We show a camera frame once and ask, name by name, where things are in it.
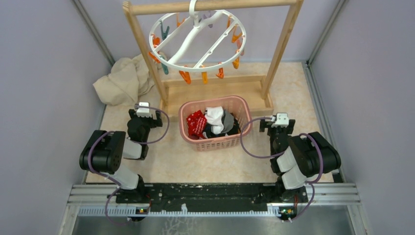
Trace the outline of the grey sock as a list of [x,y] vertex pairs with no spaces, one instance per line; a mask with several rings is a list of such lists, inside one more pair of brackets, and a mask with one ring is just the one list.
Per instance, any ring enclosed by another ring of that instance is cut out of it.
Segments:
[[222,123],[223,123],[223,130],[221,132],[222,134],[228,133],[234,126],[234,116],[228,110],[224,110],[224,114],[222,117]]

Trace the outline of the white sock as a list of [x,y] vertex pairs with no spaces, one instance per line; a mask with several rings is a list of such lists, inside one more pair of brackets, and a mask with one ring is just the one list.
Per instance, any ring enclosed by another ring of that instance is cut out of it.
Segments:
[[207,123],[212,126],[211,132],[213,134],[218,135],[222,133],[224,129],[224,125],[222,122],[223,115],[224,115],[224,109],[222,108],[222,106],[206,107],[205,118],[207,120]]

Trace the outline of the lilac plastic clip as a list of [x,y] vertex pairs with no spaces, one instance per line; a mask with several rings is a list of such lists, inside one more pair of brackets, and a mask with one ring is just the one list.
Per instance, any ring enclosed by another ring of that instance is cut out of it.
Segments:
[[204,15],[203,15],[203,20],[204,20],[204,22],[207,24],[207,26],[209,27],[209,28],[213,28],[213,23],[214,23],[214,20],[213,20],[213,13],[212,13],[212,11],[208,11],[207,13],[205,13]]

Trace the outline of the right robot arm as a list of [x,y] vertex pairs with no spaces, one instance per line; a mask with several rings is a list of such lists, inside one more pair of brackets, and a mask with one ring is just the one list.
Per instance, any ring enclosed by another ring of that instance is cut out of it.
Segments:
[[338,151],[319,132],[293,136],[295,123],[276,116],[260,121],[259,131],[270,138],[271,169],[278,176],[276,197],[282,202],[288,202],[306,182],[341,166]]

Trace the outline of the black sock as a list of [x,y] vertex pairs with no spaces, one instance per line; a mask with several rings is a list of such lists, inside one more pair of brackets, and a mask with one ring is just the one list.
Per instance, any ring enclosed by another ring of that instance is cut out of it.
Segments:
[[240,125],[239,125],[238,120],[235,118],[232,128],[228,132],[225,132],[225,133],[214,134],[212,132],[212,125],[207,124],[202,132],[202,137],[204,139],[211,139],[211,138],[219,138],[219,137],[237,135],[240,133],[241,133]]

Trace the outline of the pink plastic laundry basket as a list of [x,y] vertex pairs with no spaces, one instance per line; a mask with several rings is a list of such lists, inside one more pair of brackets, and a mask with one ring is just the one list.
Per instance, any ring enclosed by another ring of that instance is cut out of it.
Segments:
[[[234,115],[234,117],[238,121],[239,127],[241,128],[240,133],[236,135],[202,140],[191,139],[188,135],[188,124],[185,119],[198,110],[203,111],[206,107],[217,106],[223,107],[224,109],[228,110],[230,113]],[[252,128],[252,124],[248,124],[248,126],[245,128],[243,127],[245,124],[252,120],[252,116],[247,101],[244,98],[237,95],[186,102],[179,108],[178,117],[179,131],[183,140],[191,144],[192,148],[195,151],[199,152],[219,150],[238,146],[240,144],[240,137],[248,135]]]

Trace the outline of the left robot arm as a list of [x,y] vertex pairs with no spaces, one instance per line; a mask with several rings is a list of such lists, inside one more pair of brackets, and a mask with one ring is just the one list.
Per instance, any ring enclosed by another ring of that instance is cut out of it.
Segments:
[[149,145],[162,140],[150,141],[150,131],[163,127],[164,111],[140,104],[129,110],[127,131],[93,131],[79,157],[82,170],[103,176],[117,185],[117,194],[126,193],[134,202],[142,202],[147,195],[142,176],[134,173],[121,161],[144,160]]

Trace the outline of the red snowflake sock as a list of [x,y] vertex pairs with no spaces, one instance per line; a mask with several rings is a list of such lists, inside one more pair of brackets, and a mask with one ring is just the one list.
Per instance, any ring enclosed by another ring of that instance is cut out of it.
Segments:
[[206,139],[203,133],[207,119],[201,110],[190,114],[185,120],[188,125],[189,138],[192,140]]

